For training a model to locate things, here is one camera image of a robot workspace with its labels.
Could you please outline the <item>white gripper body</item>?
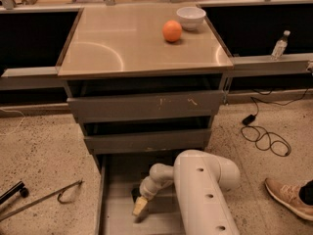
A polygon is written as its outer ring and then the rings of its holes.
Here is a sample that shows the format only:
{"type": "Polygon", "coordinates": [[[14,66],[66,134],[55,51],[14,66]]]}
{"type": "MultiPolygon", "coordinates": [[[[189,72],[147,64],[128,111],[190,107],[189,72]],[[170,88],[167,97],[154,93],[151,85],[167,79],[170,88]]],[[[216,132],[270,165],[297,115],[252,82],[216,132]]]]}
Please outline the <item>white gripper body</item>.
{"type": "Polygon", "coordinates": [[[147,176],[140,184],[140,195],[150,201],[155,197],[157,192],[163,188],[164,184],[164,181],[154,181],[150,176],[147,176]]]}

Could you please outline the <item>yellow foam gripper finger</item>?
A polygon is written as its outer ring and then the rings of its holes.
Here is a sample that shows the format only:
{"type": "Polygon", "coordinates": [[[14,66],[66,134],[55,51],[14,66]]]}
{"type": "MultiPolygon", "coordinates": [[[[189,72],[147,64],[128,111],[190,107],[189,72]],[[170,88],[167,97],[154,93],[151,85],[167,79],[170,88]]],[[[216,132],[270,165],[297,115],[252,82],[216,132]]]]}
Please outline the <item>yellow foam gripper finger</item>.
{"type": "Polygon", "coordinates": [[[142,213],[142,211],[145,209],[147,204],[148,204],[148,200],[145,197],[143,196],[138,197],[135,201],[132,214],[135,216],[139,216],[142,213]]]}

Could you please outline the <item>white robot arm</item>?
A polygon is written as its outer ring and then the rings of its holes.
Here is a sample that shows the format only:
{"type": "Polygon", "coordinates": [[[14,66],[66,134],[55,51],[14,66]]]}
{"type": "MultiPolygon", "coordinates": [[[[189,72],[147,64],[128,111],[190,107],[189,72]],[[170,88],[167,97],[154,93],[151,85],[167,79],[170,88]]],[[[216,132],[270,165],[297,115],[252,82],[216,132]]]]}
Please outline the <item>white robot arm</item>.
{"type": "Polygon", "coordinates": [[[139,186],[132,214],[140,215],[158,191],[173,185],[186,235],[240,235],[223,195],[237,188],[240,178],[233,161],[186,150],[173,165],[151,167],[139,186]]]}

